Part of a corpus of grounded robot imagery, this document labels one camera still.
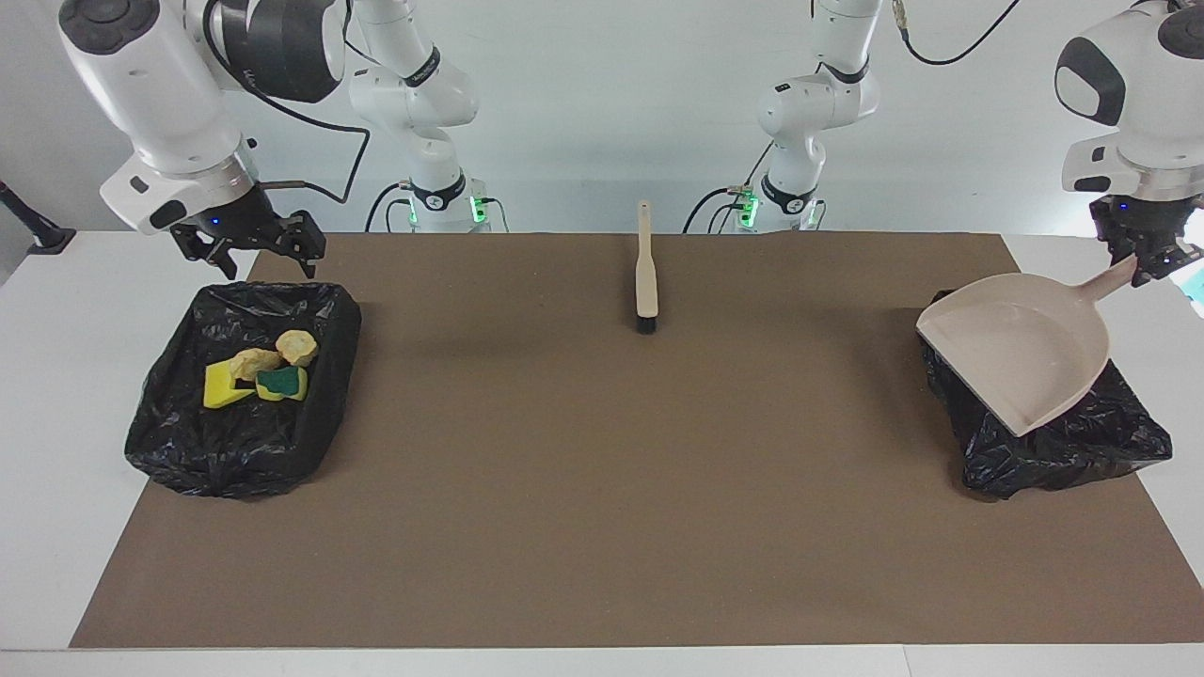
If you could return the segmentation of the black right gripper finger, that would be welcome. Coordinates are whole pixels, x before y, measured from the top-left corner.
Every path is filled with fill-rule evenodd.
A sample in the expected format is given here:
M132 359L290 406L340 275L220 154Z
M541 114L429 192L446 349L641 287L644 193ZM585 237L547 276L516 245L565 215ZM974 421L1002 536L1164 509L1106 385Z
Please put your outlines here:
M208 266L220 271L228 281L236 279L238 267L230 254L228 240L218 240L216 243L203 243L201 240L181 240L178 247L185 260L205 261Z
M326 236L320 230L309 212L293 212L288 217L277 217L275 226L275 253L277 257L293 259L300 266L305 279L313 281L319 261L325 258Z

